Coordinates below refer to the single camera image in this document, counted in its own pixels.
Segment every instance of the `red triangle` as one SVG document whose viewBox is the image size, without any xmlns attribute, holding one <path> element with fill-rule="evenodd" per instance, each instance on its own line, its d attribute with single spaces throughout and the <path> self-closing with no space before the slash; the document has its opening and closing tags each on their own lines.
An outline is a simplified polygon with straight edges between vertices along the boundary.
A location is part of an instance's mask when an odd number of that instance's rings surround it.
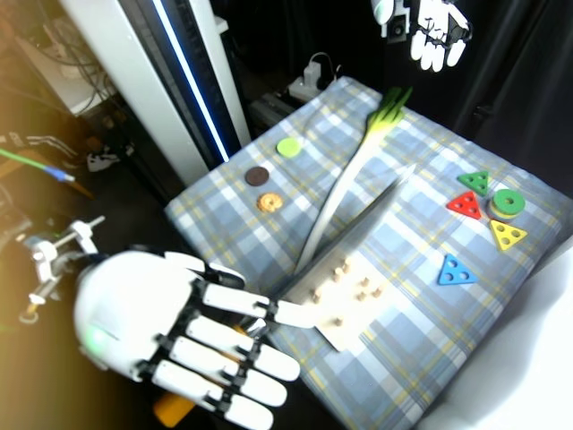
<svg viewBox="0 0 573 430">
<path fill-rule="evenodd" d="M 452 211 L 466 215 L 467 217 L 480 219 L 482 214 L 480 213 L 480 207 L 477 204 L 477 199 L 473 191 L 468 191 L 463 193 L 459 197 L 455 198 L 449 202 L 446 207 Z"/>
</svg>

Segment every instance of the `table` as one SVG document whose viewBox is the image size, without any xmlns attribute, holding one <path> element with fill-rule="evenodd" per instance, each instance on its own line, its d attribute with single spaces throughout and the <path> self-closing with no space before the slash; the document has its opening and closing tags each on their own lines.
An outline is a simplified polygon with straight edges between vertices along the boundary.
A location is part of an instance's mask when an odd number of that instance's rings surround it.
<svg viewBox="0 0 573 430">
<path fill-rule="evenodd" d="M 205 260 L 240 271 L 249 290 L 272 293 L 290 278 L 319 208 L 380 100 L 361 83 L 339 79 L 181 193 L 167 206 L 167 215 Z M 275 151 L 285 137 L 303 146 L 293 159 Z M 301 363 L 304 382 L 349 428 L 412 426 L 543 254 L 572 231 L 569 198 L 406 109 L 405 120 L 358 175 L 323 245 L 380 194 L 397 168 L 412 163 L 417 163 L 415 174 L 359 249 L 389 279 L 389 309 L 341 353 L 316 330 L 282 327 L 271 334 L 279 349 Z M 269 170 L 267 184 L 245 183 L 244 172 L 253 166 Z M 457 176 L 481 170 L 490 172 L 490 196 L 513 188 L 527 200 L 513 224 L 528 236 L 506 253 L 495 247 L 487 217 L 470 219 L 445 208 L 466 191 Z M 257 210 L 257 198 L 266 192 L 283 196 L 279 211 Z M 484 208 L 486 199 L 479 200 Z M 438 286 L 447 253 L 479 281 Z"/>
</svg>

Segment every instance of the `wooden peg board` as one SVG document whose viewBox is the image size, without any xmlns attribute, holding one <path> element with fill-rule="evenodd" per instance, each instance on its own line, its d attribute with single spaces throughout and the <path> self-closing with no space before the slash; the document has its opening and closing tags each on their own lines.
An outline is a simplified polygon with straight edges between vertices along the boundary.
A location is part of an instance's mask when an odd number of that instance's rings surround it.
<svg viewBox="0 0 573 430">
<path fill-rule="evenodd" d="M 389 282 L 359 253 L 333 255 L 322 267 L 321 277 L 299 283 L 286 299 L 312 307 L 319 315 L 318 330 L 335 349 L 343 351 L 389 305 L 385 291 Z M 320 295 L 318 303 L 314 300 L 316 294 Z"/>
</svg>

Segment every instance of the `yellow triangle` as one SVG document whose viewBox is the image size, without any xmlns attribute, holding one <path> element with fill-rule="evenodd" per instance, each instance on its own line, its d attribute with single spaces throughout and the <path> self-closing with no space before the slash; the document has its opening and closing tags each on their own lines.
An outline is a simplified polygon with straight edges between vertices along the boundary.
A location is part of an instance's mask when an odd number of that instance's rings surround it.
<svg viewBox="0 0 573 430">
<path fill-rule="evenodd" d="M 498 243 L 498 247 L 501 251 L 507 251 L 511 246 L 515 245 L 527 236 L 527 232 L 525 230 L 508 224 L 503 224 L 495 219 L 490 221 L 490 227 L 492 228 L 493 236 L 495 237 L 495 241 Z"/>
</svg>

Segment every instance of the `tablecloth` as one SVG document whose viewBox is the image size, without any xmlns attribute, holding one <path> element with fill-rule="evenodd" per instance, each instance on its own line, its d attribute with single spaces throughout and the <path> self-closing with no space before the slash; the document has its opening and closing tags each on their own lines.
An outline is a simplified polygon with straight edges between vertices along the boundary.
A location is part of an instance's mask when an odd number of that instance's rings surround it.
<svg viewBox="0 0 573 430">
<path fill-rule="evenodd" d="M 381 95 L 350 78 L 322 94 L 239 151 L 175 198 L 167 215 L 208 262 L 240 271 L 247 288 L 272 293 L 289 279 L 312 223 L 364 133 Z M 296 138 L 292 159 L 277 143 Z M 360 247 L 390 281 L 392 303 L 344 352 L 316 330 L 282 327 L 271 335 L 302 367 L 312 391 L 349 428 L 412 426 L 466 361 L 559 237 L 570 234 L 573 202 L 535 176 L 406 109 L 406 118 L 365 165 L 338 208 L 328 243 L 396 177 L 414 175 L 381 226 Z M 254 166 L 270 172 L 265 185 L 245 183 Z M 490 191 L 516 189 L 526 209 L 513 222 L 527 237 L 507 252 L 496 248 L 487 217 L 470 219 L 445 205 L 467 189 L 463 173 L 490 172 Z M 258 197 L 284 199 L 274 213 Z M 486 198 L 479 198 L 485 207 Z M 454 254 L 479 279 L 439 286 L 445 254 Z"/>
</svg>

